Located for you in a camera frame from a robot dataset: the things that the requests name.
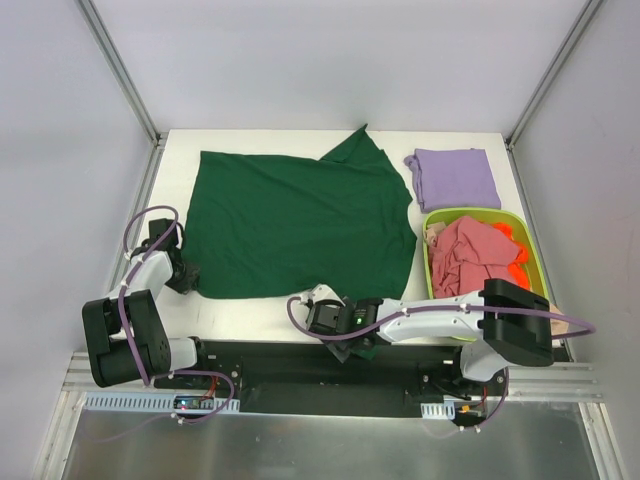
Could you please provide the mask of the green polo shirt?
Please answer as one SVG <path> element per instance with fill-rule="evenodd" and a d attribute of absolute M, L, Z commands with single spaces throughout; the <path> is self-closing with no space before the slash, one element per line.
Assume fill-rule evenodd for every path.
<path fill-rule="evenodd" d="M 319 159 L 204 151 L 186 261 L 207 299 L 282 297 L 319 284 L 400 298 L 416 248 L 411 195 L 365 129 Z"/>

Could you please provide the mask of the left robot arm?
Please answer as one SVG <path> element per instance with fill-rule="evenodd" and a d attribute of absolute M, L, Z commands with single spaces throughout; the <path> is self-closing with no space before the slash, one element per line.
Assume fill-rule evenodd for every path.
<path fill-rule="evenodd" d="M 101 388 L 150 381 L 176 371 L 188 388 L 204 387 L 210 363 L 199 356 L 200 340 L 171 339 L 156 300 L 168 288 L 186 295 L 196 289 L 200 269 L 182 258 L 182 226 L 168 218 L 149 222 L 149 237 L 133 250 L 120 284 L 82 308 L 94 382 Z"/>

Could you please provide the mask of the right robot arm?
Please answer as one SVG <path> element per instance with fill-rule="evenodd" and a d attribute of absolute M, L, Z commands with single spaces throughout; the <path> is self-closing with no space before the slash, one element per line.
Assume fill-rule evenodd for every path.
<path fill-rule="evenodd" d="M 499 371 L 554 363 L 548 300 L 501 279 L 470 293 L 418 302 L 338 298 L 326 285 L 306 300 L 302 331 L 334 347 L 344 362 L 356 348 L 421 338 L 464 338 L 450 369 L 452 387 L 473 394 Z"/>

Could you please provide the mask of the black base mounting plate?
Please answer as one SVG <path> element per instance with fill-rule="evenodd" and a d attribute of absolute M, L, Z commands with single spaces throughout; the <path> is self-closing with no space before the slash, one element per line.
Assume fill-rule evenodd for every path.
<path fill-rule="evenodd" d="M 160 378 L 159 389 L 212 389 L 243 413 L 416 418 L 445 396 L 498 397 L 505 376 L 486 386 L 455 372 L 453 346 L 380 346 L 370 359 L 339 362 L 322 344 L 204 341 L 188 374 Z"/>

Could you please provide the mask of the beige garment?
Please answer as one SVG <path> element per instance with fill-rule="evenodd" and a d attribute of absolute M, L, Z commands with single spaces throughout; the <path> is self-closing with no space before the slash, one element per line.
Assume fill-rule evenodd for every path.
<path fill-rule="evenodd" d="M 423 238 L 428 246 L 433 246 L 437 242 L 438 236 L 447 228 L 444 222 L 436 222 L 425 227 Z"/>

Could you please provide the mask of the pink red t shirt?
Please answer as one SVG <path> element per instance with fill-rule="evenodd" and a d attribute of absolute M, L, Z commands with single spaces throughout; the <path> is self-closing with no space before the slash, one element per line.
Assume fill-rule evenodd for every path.
<path fill-rule="evenodd" d="M 449 298 L 481 290 L 490 279 L 517 284 L 511 266 L 520 251 L 494 226 L 470 216 L 455 220 L 429 248 L 433 296 Z"/>

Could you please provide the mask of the folded purple t shirt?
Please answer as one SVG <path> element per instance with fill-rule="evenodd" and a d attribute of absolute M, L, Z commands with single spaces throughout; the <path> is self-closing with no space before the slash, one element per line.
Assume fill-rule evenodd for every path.
<path fill-rule="evenodd" d="M 415 149 L 404 159 L 422 213 L 455 207 L 500 209 L 502 204 L 483 149 Z"/>

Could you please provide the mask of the orange garment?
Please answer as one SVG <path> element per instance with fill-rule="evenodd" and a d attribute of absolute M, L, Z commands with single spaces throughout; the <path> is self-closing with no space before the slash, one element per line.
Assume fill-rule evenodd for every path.
<path fill-rule="evenodd" d="M 500 231 L 512 244 L 514 244 L 518 248 L 518 253 L 515 259 L 507 266 L 507 270 L 516 285 L 526 290 L 530 290 L 530 279 L 524 269 L 526 263 L 529 261 L 529 250 L 522 243 L 517 242 L 514 239 L 513 229 L 510 225 L 498 222 L 493 223 L 492 227 Z"/>

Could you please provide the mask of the lime green plastic basket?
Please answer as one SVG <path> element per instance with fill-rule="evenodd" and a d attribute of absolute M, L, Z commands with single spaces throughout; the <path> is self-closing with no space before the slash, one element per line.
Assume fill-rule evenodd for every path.
<path fill-rule="evenodd" d="M 435 210 L 426 216 L 424 220 L 423 234 L 425 227 L 429 224 L 444 222 L 446 225 L 449 225 L 463 216 L 470 216 L 482 223 L 486 223 L 491 226 L 493 223 L 498 222 L 510 225 L 513 229 L 514 239 L 517 242 L 522 243 L 529 250 L 529 261 L 524 267 L 531 283 L 531 289 L 529 291 L 543 297 L 546 297 L 548 295 L 547 281 L 544 274 L 542 273 L 538 251 L 534 246 L 533 238 L 531 236 L 529 228 L 524 220 L 509 211 L 478 207 L 455 207 Z M 431 266 L 428 256 L 430 247 L 431 246 L 428 246 L 425 243 L 423 238 L 423 253 L 425 261 L 427 290 L 431 298 L 438 299 L 433 296 L 432 291 Z"/>

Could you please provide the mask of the left aluminium frame post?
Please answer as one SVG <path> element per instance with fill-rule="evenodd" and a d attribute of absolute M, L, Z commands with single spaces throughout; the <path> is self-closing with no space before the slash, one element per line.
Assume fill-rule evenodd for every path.
<path fill-rule="evenodd" d="M 75 5 L 146 137 L 154 146 L 159 145 L 162 139 L 162 132 L 152 119 L 95 2 L 91 0 L 76 0 Z"/>

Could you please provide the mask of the aluminium frame post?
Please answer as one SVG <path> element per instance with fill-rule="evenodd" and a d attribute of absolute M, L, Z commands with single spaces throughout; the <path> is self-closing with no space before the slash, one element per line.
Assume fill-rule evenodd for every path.
<path fill-rule="evenodd" d="M 580 8 L 540 80 L 537 82 L 513 128 L 505 137 L 505 145 L 508 151 L 512 151 L 522 137 L 525 129 L 551 91 L 555 81 L 562 73 L 591 24 L 606 3 L 606 0 L 588 0 L 585 1 Z"/>
<path fill-rule="evenodd" d="M 91 0 L 76 0 L 75 5 L 146 137 L 154 146 L 159 145 L 162 139 L 162 132 L 152 119 L 95 2 Z"/>

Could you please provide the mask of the aluminium front rail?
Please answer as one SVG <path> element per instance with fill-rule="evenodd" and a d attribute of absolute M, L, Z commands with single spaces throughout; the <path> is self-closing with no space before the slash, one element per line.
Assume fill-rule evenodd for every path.
<path fill-rule="evenodd" d="M 98 391 L 86 352 L 75 352 L 68 366 L 63 391 Z M 509 368 L 508 400 L 520 402 L 601 403 L 605 394 L 588 363 L 557 362 L 552 366 Z"/>

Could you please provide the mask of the right aluminium frame post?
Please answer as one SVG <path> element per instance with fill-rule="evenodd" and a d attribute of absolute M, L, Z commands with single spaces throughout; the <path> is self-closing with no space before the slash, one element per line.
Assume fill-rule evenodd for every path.
<path fill-rule="evenodd" d="M 505 137 L 505 145 L 508 151 L 512 151 L 522 137 L 525 129 L 551 91 L 555 81 L 562 73 L 591 24 L 606 3 L 606 0 L 588 0 L 585 1 L 580 8 L 540 80 L 537 82 L 513 128 Z"/>

